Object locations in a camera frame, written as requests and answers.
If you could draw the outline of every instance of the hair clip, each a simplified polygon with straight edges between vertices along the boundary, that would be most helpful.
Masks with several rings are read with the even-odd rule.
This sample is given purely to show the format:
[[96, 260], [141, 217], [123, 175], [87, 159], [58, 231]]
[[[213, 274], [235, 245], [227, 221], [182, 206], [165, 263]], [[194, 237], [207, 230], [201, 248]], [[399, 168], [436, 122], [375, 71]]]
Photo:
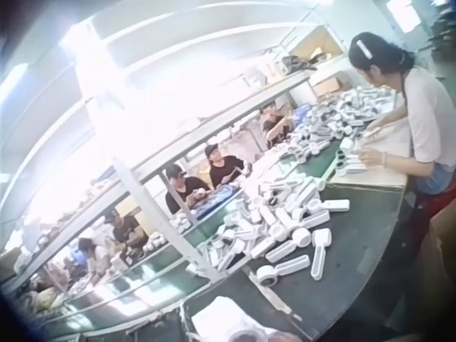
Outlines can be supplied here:
[[369, 51], [368, 48], [366, 48], [366, 45], [364, 45], [362, 40], [357, 41], [356, 45], [359, 46], [359, 48], [364, 53], [364, 56], [366, 56], [367, 59], [373, 58], [372, 53]]

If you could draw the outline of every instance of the white shirt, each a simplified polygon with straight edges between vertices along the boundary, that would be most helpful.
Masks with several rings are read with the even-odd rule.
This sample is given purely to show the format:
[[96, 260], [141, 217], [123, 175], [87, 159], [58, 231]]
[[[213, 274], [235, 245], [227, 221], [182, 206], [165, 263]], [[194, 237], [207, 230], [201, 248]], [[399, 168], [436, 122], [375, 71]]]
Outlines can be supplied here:
[[415, 67], [405, 79], [408, 122], [418, 162], [456, 168], [456, 108], [450, 95], [429, 71]]
[[101, 273], [101, 259], [105, 256], [109, 256], [109, 252], [105, 247], [97, 246], [95, 247], [95, 258], [87, 259], [87, 269], [89, 273], [95, 272], [97, 274]]

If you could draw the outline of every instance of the dark hair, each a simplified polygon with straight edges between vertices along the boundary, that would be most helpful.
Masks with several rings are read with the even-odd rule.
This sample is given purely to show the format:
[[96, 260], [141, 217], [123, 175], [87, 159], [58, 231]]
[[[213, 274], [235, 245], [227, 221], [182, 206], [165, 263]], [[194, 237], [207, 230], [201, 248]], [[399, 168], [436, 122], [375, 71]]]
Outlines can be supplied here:
[[268, 102], [268, 103], [265, 103], [264, 105], [262, 105], [262, 106], [260, 107], [259, 112], [260, 112], [261, 114], [263, 114], [263, 110], [264, 110], [265, 108], [268, 108], [270, 105], [276, 105], [276, 101], [273, 100], [273, 101], [270, 101], [270, 102]]
[[217, 148], [219, 148], [218, 144], [213, 144], [213, 145], [208, 145], [204, 149], [204, 153], [206, 155], [206, 158], [209, 159], [211, 153], [213, 153]]
[[171, 178], [181, 178], [185, 175], [186, 172], [178, 165], [172, 164], [168, 166], [165, 170], [166, 177], [170, 180]]
[[93, 243], [92, 239], [81, 237], [78, 243], [78, 249], [82, 252], [93, 251], [96, 248], [96, 244]]
[[377, 66], [384, 74], [406, 73], [415, 65], [414, 53], [371, 32], [360, 33], [352, 39], [348, 59], [357, 69], [369, 71], [371, 66]]

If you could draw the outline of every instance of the worker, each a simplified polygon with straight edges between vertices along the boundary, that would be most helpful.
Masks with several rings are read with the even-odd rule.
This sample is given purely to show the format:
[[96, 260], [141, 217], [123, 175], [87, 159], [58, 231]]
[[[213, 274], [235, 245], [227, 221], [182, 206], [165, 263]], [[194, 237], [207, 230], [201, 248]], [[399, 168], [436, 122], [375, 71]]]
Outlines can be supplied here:
[[401, 92], [405, 104], [368, 126], [372, 133], [407, 118], [413, 157], [401, 157], [365, 147], [359, 152], [367, 166], [382, 165], [416, 176], [415, 189], [436, 195], [450, 186], [456, 168], [456, 109], [443, 84], [419, 67], [415, 56], [373, 33], [360, 33], [348, 53], [351, 65], [375, 87]]
[[139, 253], [147, 244], [149, 237], [134, 216], [121, 217], [117, 210], [113, 209], [105, 215], [105, 223], [114, 227], [113, 236], [120, 243], [120, 250], [130, 247]]
[[90, 282], [95, 285], [106, 274], [111, 267], [111, 260], [108, 250], [105, 247], [97, 246], [92, 239], [81, 237], [78, 249], [84, 253], [87, 259], [87, 269], [90, 274]]
[[[209, 185], [204, 180], [192, 176], [185, 177], [186, 172], [177, 164], [167, 167], [165, 174], [170, 180], [172, 187], [175, 188], [177, 194], [189, 208], [193, 207], [211, 192]], [[171, 214], [175, 214], [180, 210], [178, 203], [172, 198], [170, 192], [167, 192], [165, 195], [165, 201]]]
[[266, 117], [262, 130], [268, 148], [280, 143], [292, 131], [291, 116], [280, 113], [277, 109], [276, 101], [261, 107], [260, 113]]
[[241, 170], [246, 169], [246, 173], [249, 173], [252, 169], [250, 163], [238, 157], [233, 155], [223, 157], [218, 144], [206, 146], [204, 153], [210, 163], [209, 176], [214, 188], [232, 182], [241, 175]]

